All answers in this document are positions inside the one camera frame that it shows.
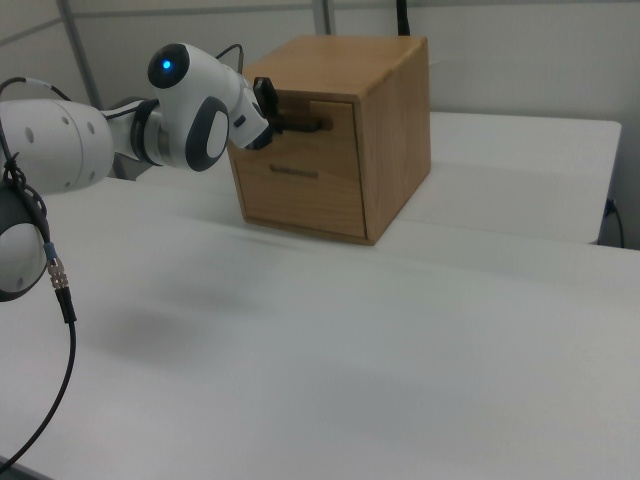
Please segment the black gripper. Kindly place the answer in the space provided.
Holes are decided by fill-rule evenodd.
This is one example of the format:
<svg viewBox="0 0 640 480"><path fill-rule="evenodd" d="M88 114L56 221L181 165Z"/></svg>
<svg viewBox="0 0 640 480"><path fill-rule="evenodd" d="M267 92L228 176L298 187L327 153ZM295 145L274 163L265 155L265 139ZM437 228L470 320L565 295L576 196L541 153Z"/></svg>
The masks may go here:
<svg viewBox="0 0 640 480"><path fill-rule="evenodd" d="M268 77L256 77L253 91L262 116L268 118L270 126L276 133L282 134L284 132L284 120L279 112L279 97L271 79ZM266 128L246 146L246 149L261 150L271 144L273 141L272 128Z"/></svg>

